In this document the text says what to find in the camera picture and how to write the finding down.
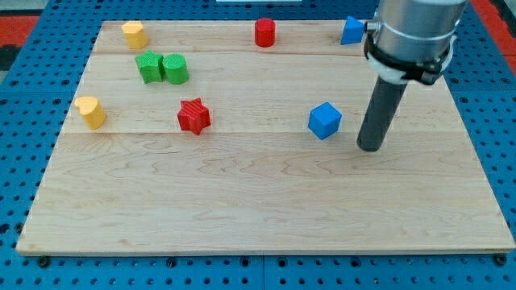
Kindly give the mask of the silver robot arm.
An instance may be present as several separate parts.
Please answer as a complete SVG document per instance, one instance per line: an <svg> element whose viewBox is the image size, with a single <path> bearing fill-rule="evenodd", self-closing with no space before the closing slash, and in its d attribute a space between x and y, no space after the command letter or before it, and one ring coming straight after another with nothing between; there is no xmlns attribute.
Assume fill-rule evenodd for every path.
<svg viewBox="0 0 516 290"><path fill-rule="evenodd" d="M365 24L364 55L393 85L433 85L451 63L467 0L380 0Z"/></svg>

